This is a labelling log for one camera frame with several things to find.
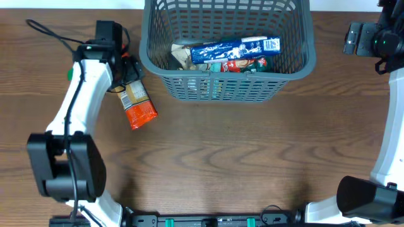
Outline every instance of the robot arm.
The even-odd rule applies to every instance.
[[[106,91],[112,85],[113,77],[108,63],[88,59],[82,60],[81,63],[85,71],[85,81],[71,112],[69,131],[71,135],[75,132],[82,132],[93,136],[101,102],[104,99]],[[64,134],[64,116],[66,116],[68,106],[77,89],[80,74],[81,70],[79,64],[76,62],[73,65],[73,77],[62,107],[46,129],[46,131],[51,131],[54,136],[62,136]],[[73,207],[74,200],[70,200],[66,204]],[[95,202],[80,200],[78,204],[79,207],[86,209],[83,215],[89,220],[91,226],[98,227],[98,224],[92,218],[96,219],[102,226],[121,226],[123,208],[112,199],[108,191],[105,190],[100,197],[96,198]]]
[[[345,177],[336,196],[306,206],[307,223],[404,223],[404,1],[382,1],[379,22],[352,22],[345,54],[381,58],[376,72],[390,74],[390,105],[381,151],[370,181]]]
[[[82,132],[94,135],[95,123],[101,102],[105,93],[111,87],[113,77],[108,63],[101,63],[99,60],[81,60],[84,69],[85,81],[78,94],[71,112],[70,134]],[[58,111],[55,119],[46,128],[52,135],[62,136],[64,134],[64,117],[71,103],[74,92],[80,80],[81,70],[78,62],[73,65],[73,77],[62,107]]]
[[[59,40],[64,39],[35,21],[27,20],[27,23],[36,24],[44,29],[43,33]],[[80,45],[73,53],[76,61],[73,77],[55,119],[46,128],[46,133],[31,134],[27,142],[40,194],[72,207],[74,198],[77,198],[78,209],[92,226],[131,226],[126,210],[105,190],[106,168],[92,139],[105,93],[141,77],[139,66],[133,59],[121,57],[127,49],[122,49],[123,30],[128,35],[121,25],[113,21],[97,21],[95,40]],[[71,104],[69,135],[66,137],[65,117]],[[56,160],[55,156],[66,152],[66,138],[69,140],[70,158],[68,161]],[[76,190],[69,164],[74,167]]]
[[[390,74],[390,106],[379,158],[371,181],[404,191],[404,68]]]

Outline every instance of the red snack package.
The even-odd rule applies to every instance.
[[[251,64],[254,64],[254,60],[235,60],[222,63],[220,72],[233,72],[239,73],[242,68],[245,68]]]
[[[122,101],[132,130],[157,117],[157,111],[140,80],[126,85],[126,91],[118,93],[118,96]]]

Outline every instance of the basket mesh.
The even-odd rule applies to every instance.
[[[168,69],[171,45],[259,35],[281,37],[282,53],[270,57],[274,73],[299,72],[307,62],[301,0],[151,0],[147,50],[152,63]],[[279,79],[163,77],[171,95],[183,100],[261,102],[286,85]]]

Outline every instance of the white wall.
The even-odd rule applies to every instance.
[[[310,0],[312,11],[380,12],[379,0]],[[0,0],[0,8],[143,9],[145,0]]]

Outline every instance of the gray plastic basket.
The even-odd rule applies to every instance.
[[[281,37],[274,73],[168,69],[171,45],[259,35]],[[180,100],[262,102],[316,64],[309,0],[150,0],[145,3],[140,59]]]

